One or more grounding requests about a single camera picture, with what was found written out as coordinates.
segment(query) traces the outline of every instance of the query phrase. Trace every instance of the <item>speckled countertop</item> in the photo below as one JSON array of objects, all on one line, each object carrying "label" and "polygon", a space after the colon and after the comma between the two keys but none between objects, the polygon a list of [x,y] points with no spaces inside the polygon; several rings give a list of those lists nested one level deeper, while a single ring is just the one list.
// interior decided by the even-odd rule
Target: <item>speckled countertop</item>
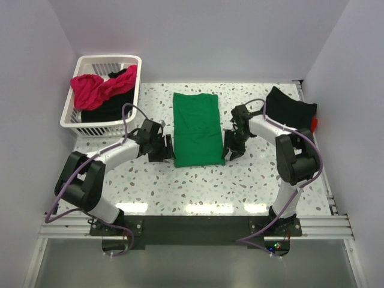
[{"label": "speckled countertop", "polygon": [[[164,121],[164,132],[173,134],[172,98],[183,94],[218,95],[222,129],[231,128],[230,111],[253,98],[265,98],[273,86],[299,100],[294,84],[252,83],[143,83],[139,107],[155,121]],[[261,104],[250,104],[256,110]],[[75,150],[89,152],[116,138],[78,138]],[[145,215],[266,215],[280,183],[275,148],[256,137],[247,142],[246,154],[225,166],[175,168],[172,160],[149,163],[147,156],[110,171],[103,196],[126,214]],[[58,213],[72,208],[60,201]],[[319,178],[304,189],[298,215],[330,215],[326,187]]]}]

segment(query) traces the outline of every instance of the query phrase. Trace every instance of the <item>red cloth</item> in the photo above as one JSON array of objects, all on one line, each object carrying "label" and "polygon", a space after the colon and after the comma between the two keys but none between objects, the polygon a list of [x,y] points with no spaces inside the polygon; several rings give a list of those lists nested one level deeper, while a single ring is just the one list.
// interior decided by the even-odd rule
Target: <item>red cloth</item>
[{"label": "red cloth", "polygon": [[77,110],[95,110],[110,97],[123,94],[134,88],[137,65],[131,65],[117,78],[103,80],[98,75],[86,74],[71,79],[74,92],[74,107]]},{"label": "red cloth", "polygon": [[317,127],[317,118],[312,118],[312,124],[311,124],[311,132],[312,134],[314,133],[314,130],[316,129]]}]

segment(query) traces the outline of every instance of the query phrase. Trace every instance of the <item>green towel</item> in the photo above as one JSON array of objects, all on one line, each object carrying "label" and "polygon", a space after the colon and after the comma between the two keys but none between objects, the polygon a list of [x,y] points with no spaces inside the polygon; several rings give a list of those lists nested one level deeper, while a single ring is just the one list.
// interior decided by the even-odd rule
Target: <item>green towel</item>
[{"label": "green towel", "polygon": [[173,94],[175,167],[225,165],[218,97]]}]

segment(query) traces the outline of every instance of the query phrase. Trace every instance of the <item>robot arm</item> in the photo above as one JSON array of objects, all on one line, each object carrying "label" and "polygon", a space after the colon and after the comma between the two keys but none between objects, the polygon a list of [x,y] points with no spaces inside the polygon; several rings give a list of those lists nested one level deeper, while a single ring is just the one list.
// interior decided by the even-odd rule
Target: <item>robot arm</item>
[{"label": "robot arm", "polygon": [[[239,105],[231,113],[233,129],[225,131],[223,158],[229,152],[231,152],[230,160],[243,156],[245,142],[256,136],[264,138],[276,147],[277,170],[281,183],[277,198],[269,209],[269,216],[274,218],[283,210],[296,189],[319,170],[319,156],[303,138],[274,126],[264,118],[261,111],[250,113],[245,105]],[[298,132],[313,141],[309,130],[301,129]],[[296,217],[300,195],[301,191],[297,193],[280,219],[292,220]]]},{"label": "robot arm", "polygon": [[72,152],[59,177],[55,194],[59,194],[63,185],[82,163],[96,157],[80,171],[85,177],[76,177],[62,195],[62,199],[104,222],[124,226],[123,211],[102,196],[104,176],[120,164],[145,154],[148,154],[149,162],[175,157],[171,136],[163,136],[161,124],[148,119],[125,140],[122,138],[106,148],[87,154]]}]

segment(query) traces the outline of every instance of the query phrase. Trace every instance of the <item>white laundry basket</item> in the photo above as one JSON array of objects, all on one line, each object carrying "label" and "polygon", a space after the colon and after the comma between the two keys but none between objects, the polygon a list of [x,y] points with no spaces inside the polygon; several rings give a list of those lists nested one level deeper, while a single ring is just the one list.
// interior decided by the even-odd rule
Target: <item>white laundry basket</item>
[{"label": "white laundry basket", "polygon": [[[140,72],[142,60],[133,55],[92,55],[82,56],[77,61],[73,77],[84,74],[96,74],[104,81],[109,79],[108,74],[118,72],[130,65],[137,65],[137,76],[134,88],[133,104],[137,105],[140,87]],[[124,123],[122,120],[112,122],[81,123],[80,112],[73,107],[74,93],[72,88],[67,95],[64,110],[61,115],[60,125],[71,128],[81,137],[111,137],[124,135]],[[136,127],[134,122],[137,110],[133,109],[128,114],[127,126],[131,131]]]}]

